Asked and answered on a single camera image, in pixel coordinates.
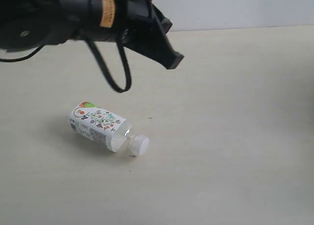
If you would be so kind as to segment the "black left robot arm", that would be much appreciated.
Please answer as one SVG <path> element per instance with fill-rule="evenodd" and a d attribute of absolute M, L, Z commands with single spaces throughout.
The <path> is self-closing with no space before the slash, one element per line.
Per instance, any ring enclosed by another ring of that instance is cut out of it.
<path fill-rule="evenodd" d="M 20 52 L 69 40 L 120 42 L 172 70 L 182 61 L 153 0 L 0 0 L 0 47 Z"/>

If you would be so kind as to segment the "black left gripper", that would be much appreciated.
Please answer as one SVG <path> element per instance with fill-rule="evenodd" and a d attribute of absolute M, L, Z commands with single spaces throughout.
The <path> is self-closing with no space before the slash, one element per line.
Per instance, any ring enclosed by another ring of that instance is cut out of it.
<path fill-rule="evenodd" d="M 168 70 L 178 67 L 184 55 L 175 51 L 166 34 L 172 22 L 153 4 L 153 0 L 121 0 L 126 23 L 125 47 L 149 58 Z"/>

